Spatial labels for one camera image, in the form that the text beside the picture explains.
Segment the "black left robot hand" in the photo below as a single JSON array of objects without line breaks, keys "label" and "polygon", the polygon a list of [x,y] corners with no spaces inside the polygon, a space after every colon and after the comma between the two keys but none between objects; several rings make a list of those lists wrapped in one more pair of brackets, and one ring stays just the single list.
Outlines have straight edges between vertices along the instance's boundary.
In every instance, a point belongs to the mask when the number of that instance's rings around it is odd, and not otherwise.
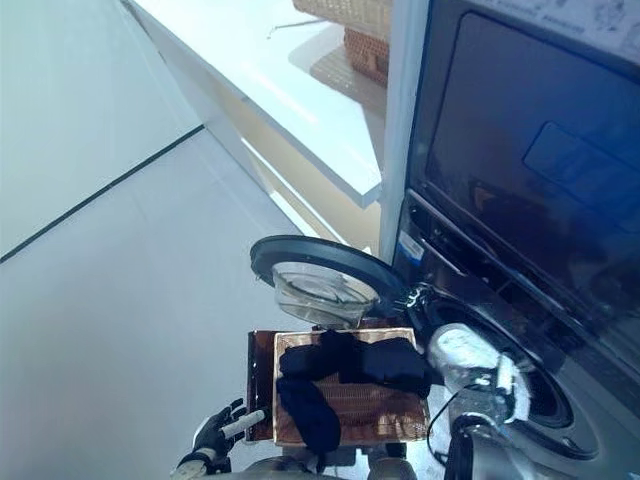
[{"label": "black left robot hand", "polygon": [[244,400],[238,398],[217,414],[203,421],[193,437],[194,451],[209,449],[217,455],[226,455],[233,446],[244,439],[246,432],[267,418],[267,411],[249,412]]}]

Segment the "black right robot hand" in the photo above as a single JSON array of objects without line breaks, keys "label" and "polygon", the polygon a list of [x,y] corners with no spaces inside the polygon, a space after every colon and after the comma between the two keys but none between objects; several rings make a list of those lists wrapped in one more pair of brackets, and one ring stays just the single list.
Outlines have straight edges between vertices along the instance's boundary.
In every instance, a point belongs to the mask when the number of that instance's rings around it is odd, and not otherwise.
[{"label": "black right robot hand", "polygon": [[499,352],[463,323],[439,327],[428,344],[428,359],[452,392],[473,384],[498,365]]}]

